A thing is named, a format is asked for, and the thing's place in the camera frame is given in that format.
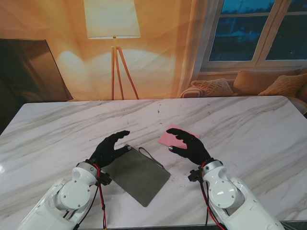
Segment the black glove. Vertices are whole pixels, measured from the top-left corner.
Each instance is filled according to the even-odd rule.
[[[124,136],[127,136],[129,133],[130,131],[124,130],[118,133],[114,133],[111,136],[105,138],[102,142],[100,142],[95,152],[87,161],[90,164],[96,164],[99,168],[103,168],[109,165],[116,158],[122,156],[124,153],[130,150],[128,146],[124,146],[120,149],[114,150],[114,145],[118,141],[118,139],[124,138]]]
[[[188,147],[187,149],[181,149],[175,146],[170,146],[168,149],[171,152],[176,153],[181,157],[188,158],[190,161],[198,165],[203,164],[205,161],[209,162],[213,160],[201,140],[194,135],[177,128],[170,128],[167,130],[167,133],[176,135],[176,138],[178,140],[183,140],[183,143]]]

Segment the white lamp shade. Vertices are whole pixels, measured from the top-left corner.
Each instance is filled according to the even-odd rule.
[[[84,0],[87,37],[140,37],[134,0]]]

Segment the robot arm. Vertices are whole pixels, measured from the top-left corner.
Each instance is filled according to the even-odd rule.
[[[90,186],[107,185],[111,179],[99,169],[112,163],[116,158],[128,152],[131,146],[114,150],[119,138],[130,132],[122,131],[105,138],[96,148],[90,159],[80,162],[72,170],[72,180],[57,180],[45,193],[32,211],[24,218],[19,230],[75,230],[79,227],[90,204]],[[70,212],[64,218],[64,212]]]
[[[227,178],[225,166],[209,155],[199,139],[179,129],[167,132],[187,145],[187,149],[171,146],[171,152],[201,165],[199,170],[191,171],[189,179],[208,182],[209,206],[228,230],[284,230],[239,178]]]
[[[72,230],[79,223],[90,202],[90,186],[97,181],[97,169],[85,162],[72,170],[72,180],[57,180],[32,211],[19,230]],[[69,219],[60,211],[73,211]]]
[[[203,173],[210,206],[228,230],[284,230],[239,178],[227,178],[220,161],[206,164]]]

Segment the orange-lit wall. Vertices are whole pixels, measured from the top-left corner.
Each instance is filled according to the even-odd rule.
[[[186,43],[178,34],[188,29],[182,18],[189,18],[191,2],[135,0],[141,38],[118,39],[118,45],[140,98],[176,97]],[[113,43],[87,38],[83,1],[2,0],[0,38],[46,39],[74,100],[111,99]],[[120,72],[125,99],[134,99],[121,63]],[[115,99],[120,99],[115,77]]]

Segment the window frame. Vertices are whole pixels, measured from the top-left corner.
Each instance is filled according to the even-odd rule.
[[[200,72],[211,71],[211,69],[257,69],[257,68],[274,68],[274,67],[300,67],[307,64],[307,60],[265,60],[273,41],[278,32],[279,26],[282,23],[285,15],[301,15],[307,14],[304,12],[287,12],[291,0],[275,0],[271,12],[266,13],[245,13],[245,14],[221,14],[224,0],[216,0],[216,4],[211,10],[214,12],[214,18],[209,26],[212,28],[207,37],[207,46],[203,50]],[[262,29],[252,60],[249,61],[209,61],[215,33],[219,18],[222,17],[257,17],[268,16],[267,21]]]

